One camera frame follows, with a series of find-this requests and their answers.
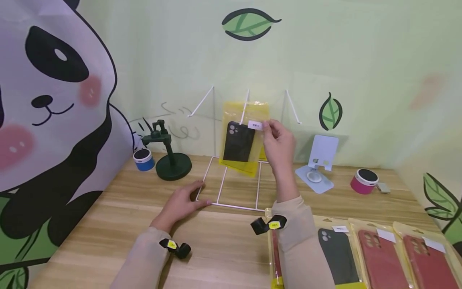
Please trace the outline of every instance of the hand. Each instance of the hand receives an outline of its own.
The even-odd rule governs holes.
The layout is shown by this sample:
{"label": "hand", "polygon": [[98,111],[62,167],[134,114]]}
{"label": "hand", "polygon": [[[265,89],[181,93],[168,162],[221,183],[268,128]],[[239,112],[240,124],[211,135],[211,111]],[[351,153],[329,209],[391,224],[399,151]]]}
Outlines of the hand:
{"label": "hand", "polygon": [[277,120],[263,122],[263,144],[274,174],[292,172],[295,137]]}
{"label": "hand", "polygon": [[170,233],[173,225],[188,216],[197,209],[212,204],[211,200],[198,200],[192,202],[191,194],[204,185],[202,180],[197,180],[187,186],[176,189],[170,196],[164,208],[157,217],[151,222],[150,227]]}
{"label": "hand", "polygon": [[300,196],[292,170],[295,152],[295,137],[277,120],[263,122],[263,145],[266,158],[276,178],[276,200],[278,203]]}

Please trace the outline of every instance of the panda illustration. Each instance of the panda illustration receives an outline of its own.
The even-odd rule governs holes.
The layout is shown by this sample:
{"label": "panda illustration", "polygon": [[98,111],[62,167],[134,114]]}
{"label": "panda illustration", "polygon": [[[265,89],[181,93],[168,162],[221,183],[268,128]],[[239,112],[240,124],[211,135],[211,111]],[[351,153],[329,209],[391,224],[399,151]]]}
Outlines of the panda illustration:
{"label": "panda illustration", "polygon": [[0,2],[0,288],[27,287],[133,153],[78,3]]}

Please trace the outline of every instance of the black clip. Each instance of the black clip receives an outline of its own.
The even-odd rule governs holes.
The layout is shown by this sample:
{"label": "black clip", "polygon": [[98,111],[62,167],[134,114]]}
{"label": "black clip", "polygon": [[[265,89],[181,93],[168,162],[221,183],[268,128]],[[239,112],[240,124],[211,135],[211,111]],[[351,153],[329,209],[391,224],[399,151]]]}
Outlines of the black clip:
{"label": "black clip", "polygon": [[253,221],[250,225],[254,230],[255,234],[260,235],[268,232],[268,230],[279,230],[284,228],[287,223],[287,219],[281,215],[274,215],[268,224],[265,224],[265,221],[260,217]]}
{"label": "black clip", "polygon": [[159,242],[159,244],[169,250],[170,253],[173,253],[175,256],[177,256],[178,259],[186,258],[189,252],[191,252],[191,247],[186,243],[178,246],[178,244],[173,240],[163,239]]}

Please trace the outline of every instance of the white label sticker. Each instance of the white label sticker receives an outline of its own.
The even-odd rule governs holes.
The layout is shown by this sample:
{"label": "white label sticker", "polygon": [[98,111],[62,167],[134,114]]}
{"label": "white label sticker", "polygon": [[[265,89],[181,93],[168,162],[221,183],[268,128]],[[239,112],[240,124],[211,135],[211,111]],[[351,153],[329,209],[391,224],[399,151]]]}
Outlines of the white label sticker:
{"label": "white label sticker", "polygon": [[249,120],[249,129],[263,130],[263,124],[253,120]]}
{"label": "white label sticker", "polygon": [[433,248],[435,250],[438,250],[440,252],[443,252],[443,253],[446,253],[446,249],[444,248],[444,245],[441,244],[441,243],[438,243],[436,241],[433,241],[433,240],[430,240],[428,238],[425,238],[425,237],[422,237],[425,241],[425,245],[427,245],[427,247],[430,247],[430,248]]}
{"label": "white label sticker", "polygon": [[396,243],[395,234],[393,234],[392,232],[377,229],[377,234],[380,238]]}
{"label": "white label sticker", "polygon": [[348,228],[346,226],[332,226],[334,232],[337,233],[349,233]]}

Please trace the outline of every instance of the panda eye patch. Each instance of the panda eye patch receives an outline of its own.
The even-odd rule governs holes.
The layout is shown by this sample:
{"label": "panda eye patch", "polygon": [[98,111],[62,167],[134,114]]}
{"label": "panda eye patch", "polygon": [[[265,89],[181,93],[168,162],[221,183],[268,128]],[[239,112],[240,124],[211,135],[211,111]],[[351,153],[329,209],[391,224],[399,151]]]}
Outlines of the panda eye patch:
{"label": "panda eye patch", "polygon": [[51,78],[81,82],[89,76],[88,68],[77,51],[40,27],[29,29],[25,50],[32,65]]}

